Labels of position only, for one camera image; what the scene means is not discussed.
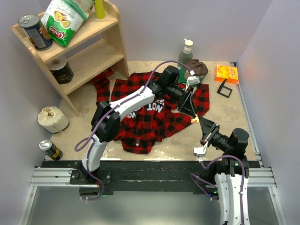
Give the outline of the black paper-topped jar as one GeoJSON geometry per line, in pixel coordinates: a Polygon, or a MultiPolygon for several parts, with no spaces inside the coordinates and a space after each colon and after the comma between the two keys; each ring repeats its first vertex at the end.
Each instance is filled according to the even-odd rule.
{"type": "Polygon", "coordinates": [[[59,84],[66,84],[72,81],[74,73],[64,56],[48,62],[47,67],[59,84]]]}

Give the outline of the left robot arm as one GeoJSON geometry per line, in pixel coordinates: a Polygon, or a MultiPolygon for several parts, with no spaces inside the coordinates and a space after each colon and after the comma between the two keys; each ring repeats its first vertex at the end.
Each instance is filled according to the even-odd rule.
{"type": "Polygon", "coordinates": [[[148,79],[146,84],[134,93],[111,103],[103,101],[98,104],[91,121],[92,133],[90,147],[86,158],[82,160],[85,169],[81,172],[81,179],[92,184],[97,179],[96,170],[100,167],[100,159],[108,143],[120,131],[121,121],[135,110],[153,103],[157,98],[168,95],[177,102],[179,112],[197,118],[193,102],[193,86],[200,83],[200,78],[190,71],[184,89],[175,82],[180,71],[175,66],[168,66],[157,79],[148,79]]]}

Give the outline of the green chips bag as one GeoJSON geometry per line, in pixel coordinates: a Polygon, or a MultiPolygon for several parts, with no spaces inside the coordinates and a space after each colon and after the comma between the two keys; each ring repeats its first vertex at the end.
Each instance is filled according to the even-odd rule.
{"type": "Polygon", "coordinates": [[[93,0],[52,0],[41,22],[50,38],[66,47],[90,16],[93,4],[93,0]]]}

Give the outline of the green soap dispenser bottle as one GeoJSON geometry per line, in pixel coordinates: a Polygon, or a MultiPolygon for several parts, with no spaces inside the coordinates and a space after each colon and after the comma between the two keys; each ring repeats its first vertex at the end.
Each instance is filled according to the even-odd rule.
{"type": "Polygon", "coordinates": [[[183,64],[192,60],[192,58],[193,58],[193,54],[192,54],[193,41],[185,38],[184,44],[185,44],[185,47],[180,52],[179,58],[178,58],[178,61],[183,64]]]}

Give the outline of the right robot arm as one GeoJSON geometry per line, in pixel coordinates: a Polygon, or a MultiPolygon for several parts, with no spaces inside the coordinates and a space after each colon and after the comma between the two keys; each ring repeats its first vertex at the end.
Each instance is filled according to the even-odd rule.
{"type": "Polygon", "coordinates": [[[220,125],[204,117],[200,118],[201,147],[194,148],[202,167],[209,172],[209,179],[216,184],[220,203],[220,224],[248,225],[249,162],[245,155],[249,133],[236,128],[230,136],[220,133],[220,125]],[[221,150],[223,155],[210,161],[203,160],[209,146],[221,150]]]}

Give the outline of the orange leaf brooch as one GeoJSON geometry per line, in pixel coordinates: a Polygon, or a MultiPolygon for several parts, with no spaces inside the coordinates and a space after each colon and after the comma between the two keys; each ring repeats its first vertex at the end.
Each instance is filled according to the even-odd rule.
{"type": "Polygon", "coordinates": [[[199,123],[199,117],[196,116],[195,118],[192,118],[191,123],[199,123]]]}

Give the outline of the yellow bottle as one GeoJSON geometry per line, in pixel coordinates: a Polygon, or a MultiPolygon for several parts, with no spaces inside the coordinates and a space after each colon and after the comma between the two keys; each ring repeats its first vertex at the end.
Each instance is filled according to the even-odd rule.
{"type": "Polygon", "coordinates": [[[95,8],[97,18],[99,19],[105,18],[105,10],[104,10],[102,0],[95,0],[94,8],[95,8]]]}

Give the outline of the orange snack box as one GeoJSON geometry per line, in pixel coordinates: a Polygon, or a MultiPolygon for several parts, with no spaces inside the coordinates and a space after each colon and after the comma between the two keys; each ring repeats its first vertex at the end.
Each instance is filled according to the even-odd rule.
{"type": "Polygon", "coordinates": [[[215,68],[215,81],[238,84],[238,69],[232,66],[217,65],[215,68]]]}

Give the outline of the blue tin can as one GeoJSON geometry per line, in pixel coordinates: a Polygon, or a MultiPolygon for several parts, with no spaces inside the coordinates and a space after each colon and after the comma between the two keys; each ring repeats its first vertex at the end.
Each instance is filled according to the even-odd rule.
{"type": "Polygon", "coordinates": [[[30,42],[37,50],[46,50],[52,46],[53,41],[38,15],[24,15],[18,20],[18,25],[25,31],[30,42]]]}

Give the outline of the white cloth sack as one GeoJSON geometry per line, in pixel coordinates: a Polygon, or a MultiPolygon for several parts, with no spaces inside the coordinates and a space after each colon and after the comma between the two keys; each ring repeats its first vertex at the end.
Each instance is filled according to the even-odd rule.
{"type": "Polygon", "coordinates": [[[37,116],[37,121],[39,125],[53,134],[61,133],[69,126],[69,119],[55,106],[43,108],[37,116]]]}

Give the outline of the black square frame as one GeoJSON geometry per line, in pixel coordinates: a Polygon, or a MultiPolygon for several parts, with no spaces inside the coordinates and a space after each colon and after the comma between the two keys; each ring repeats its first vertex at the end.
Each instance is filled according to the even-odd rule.
{"type": "Polygon", "coordinates": [[[227,82],[227,79],[224,79],[222,81],[222,83],[220,84],[220,86],[217,90],[217,94],[219,94],[223,97],[229,98],[231,96],[231,93],[233,90],[225,85],[226,82],[227,82]]]}

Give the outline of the wooden shelf unit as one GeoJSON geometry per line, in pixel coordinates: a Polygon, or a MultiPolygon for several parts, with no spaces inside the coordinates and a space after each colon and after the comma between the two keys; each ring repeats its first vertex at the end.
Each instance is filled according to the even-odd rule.
{"type": "Polygon", "coordinates": [[[23,43],[30,56],[75,114],[79,112],[68,95],[99,73],[113,67],[123,77],[129,78],[120,12],[110,1],[104,0],[102,3],[105,18],[98,19],[96,12],[92,11],[66,47],[53,43],[49,49],[38,51],[18,24],[11,26],[12,32],[23,43]],[[97,35],[101,35],[102,38],[67,59],[74,72],[74,78],[69,83],[59,84],[48,69],[47,63],[97,35]]]}

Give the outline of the aluminium rail frame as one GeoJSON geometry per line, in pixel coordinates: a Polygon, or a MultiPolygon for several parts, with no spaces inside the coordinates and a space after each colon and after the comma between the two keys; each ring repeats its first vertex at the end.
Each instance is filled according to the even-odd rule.
{"type": "Polygon", "coordinates": [[[242,181],[249,187],[267,187],[278,222],[283,225],[286,218],[276,197],[277,186],[271,168],[263,167],[260,161],[238,162],[226,156],[217,161],[122,161],[104,160],[100,167],[88,174],[78,160],[46,160],[34,168],[28,196],[18,223],[27,223],[38,187],[79,187],[84,196],[97,196],[99,193],[111,195],[115,191],[188,192],[196,194],[200,185],[205,193],[224,202],[229,198],[216,187],[215,176],[237,178],[245,175],[242,181]]]}

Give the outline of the black gold drink can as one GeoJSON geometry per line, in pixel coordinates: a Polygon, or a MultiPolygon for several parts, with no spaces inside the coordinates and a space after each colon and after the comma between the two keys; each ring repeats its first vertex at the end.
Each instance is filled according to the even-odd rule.
{"type": "Polygon", "coordinates": [[[39,148],[51,159],[57,161],[63,156],[63,152],[50,140],[43,140],[39,143],[39,148]]]}

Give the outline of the red black plaid shirt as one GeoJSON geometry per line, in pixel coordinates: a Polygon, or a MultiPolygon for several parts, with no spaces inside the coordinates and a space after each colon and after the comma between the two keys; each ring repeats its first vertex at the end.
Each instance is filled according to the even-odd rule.
{"type": "MultiPolygon", "coordinates": [[[[97,90],[97,101],[117,101],[137,91],[144,85],[150,72],[133,73],[128,80],[117,79],[113,90],[107,76],[114,71],[109,68],[92,79],[97,90]]],[[[126,116],[120,123],[119,134],[115,140],[121,140],[127,152],[148,154],[156,142],[182,131],[191,125],[191,118],[176,109],[175,100],[165,96],[126,116]]]]}

